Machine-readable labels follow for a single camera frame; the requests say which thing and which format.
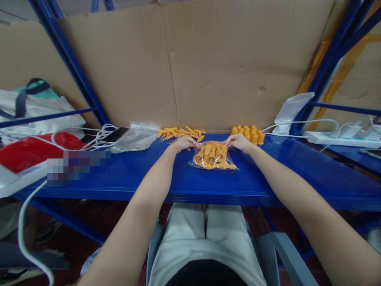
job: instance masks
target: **extension socket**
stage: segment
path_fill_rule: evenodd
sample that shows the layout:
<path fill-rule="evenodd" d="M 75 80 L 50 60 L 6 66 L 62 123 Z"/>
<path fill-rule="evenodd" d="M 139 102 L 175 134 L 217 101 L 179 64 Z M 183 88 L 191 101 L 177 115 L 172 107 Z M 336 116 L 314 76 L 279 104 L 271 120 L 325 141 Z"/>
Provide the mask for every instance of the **extension socket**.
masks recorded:
<path fill-rule="evenodd" d="M 306 137 L 308 142 L 321 144 L 321 145 L 341 145 L 341 146 L 356 146 L 365 148 L 379 148 L 381 147 L 381 140 L 364 140 L 360 137 L 342 138 L 330 137 L 330 132 L 315 132 L 305 131 L 303 136 Z"/>
<path fill-rule="evenodd" d="M 4 166 L 1 166 L 1 185 L 0 185 L 0 198 L 9 197 L 19 190 L 37 182 L 38 180 L 44 178 L 48 174 L 48 161 L 41 162 L 33 167 L 30 167 L 26 170 L 21 171 L 18 174 L 6 169 Z M 7 173 L 11 173 L 12 180 L 5 181 L 4 176 Z"/>

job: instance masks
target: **tote bag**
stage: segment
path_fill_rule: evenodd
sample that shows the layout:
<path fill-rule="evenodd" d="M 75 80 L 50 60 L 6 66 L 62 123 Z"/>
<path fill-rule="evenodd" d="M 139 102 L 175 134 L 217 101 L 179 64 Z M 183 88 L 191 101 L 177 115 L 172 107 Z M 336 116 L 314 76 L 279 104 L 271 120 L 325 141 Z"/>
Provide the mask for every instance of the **tote bag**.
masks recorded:
<path fill-rule="evenodd" d="M 75 109 L 64 97 L 55 99 L 37 98 L 35 95 L 50 89 L 50 85 L 40 78 L 33 78 L 21 92 L 0 89 L 0 122 L 56 114 Z M 30 135 L 44 135 L 68 127 L 83 127 L 86 121 L 80 114 L 31 122 L 0 129 L 4 145 L 22 140 Z M 68 129 L 66 132 L 82 139 L 81 129 Z"/>

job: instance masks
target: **blue shelf surface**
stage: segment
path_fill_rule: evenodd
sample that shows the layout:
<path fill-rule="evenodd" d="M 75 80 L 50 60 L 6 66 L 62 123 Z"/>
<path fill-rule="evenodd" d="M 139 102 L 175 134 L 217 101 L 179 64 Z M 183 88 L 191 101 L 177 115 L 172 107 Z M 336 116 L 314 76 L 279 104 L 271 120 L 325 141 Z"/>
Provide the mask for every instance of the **blue shelf surface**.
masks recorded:
<path fill-rule="evenodd" d="M 347 159 L 350 163 L 363 168 L 364 170 L 381 177 L 381 160 L 361 153 L 359 150 L 364 147 L 331 145 L 327 148 L 330 153 Z"/>
<path fill-rule="evenodd" d="M 206 135 L 223 141 L 227 135 Z M 139 152 L 111 155 L 108 164 L 69 187 L 44 187 L 37 197 L 130 200 L 145 174 L 168 147 L 154 142 Z M 261 148 L 308 181 L 335 209 L 381 211 L 381 184 L 295 139 L 267 135 Z M 240 170 L 203 170 L 188 165 L 194 151 L 177 155 L 167 202 L 210 203 L 281 207 L 265 177 L 251 158 L 229 150 Z M 25 196 L 43 180 L 19 191 Z"/>

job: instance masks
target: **forearm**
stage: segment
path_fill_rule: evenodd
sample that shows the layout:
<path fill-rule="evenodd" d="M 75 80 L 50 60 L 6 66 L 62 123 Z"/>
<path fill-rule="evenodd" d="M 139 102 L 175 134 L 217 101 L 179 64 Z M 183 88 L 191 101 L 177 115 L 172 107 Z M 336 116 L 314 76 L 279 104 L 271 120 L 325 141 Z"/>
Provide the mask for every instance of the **forearm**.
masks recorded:
<path fill-rule="evenodd" d="M 256 146 L 249 154 L 299 222 L 334 285 L 381 283 L 381 256 L 309 183 Z"/>
<path fill-rule="evenodd" d="M 145 175 L 79 285 L 137 283 L 160 208 L 171 185 L 176 154 L 176 150 L 168 147 Z"/>

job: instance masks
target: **red cloth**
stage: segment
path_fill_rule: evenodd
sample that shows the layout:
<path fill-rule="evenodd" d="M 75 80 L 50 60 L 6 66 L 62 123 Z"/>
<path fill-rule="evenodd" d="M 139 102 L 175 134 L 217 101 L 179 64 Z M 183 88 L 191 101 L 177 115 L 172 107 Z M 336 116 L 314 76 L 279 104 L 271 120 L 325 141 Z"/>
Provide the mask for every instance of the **red cloth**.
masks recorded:
<path fill-rule="evenodd" d="M 38 137 L 50 142 L 52 141 L 51 134 L 39 135 Z M 58 145 L 69 150 L 79 150 L 86 145 L 77 137 L 67 132 L 57 133 L 55 140 Z M 1 148 L 0 164 L 13 173 L 18 173 L 48 158 L 62 158 L 63 152 L 62 149 L 52 144 L 28 137 Z"/>

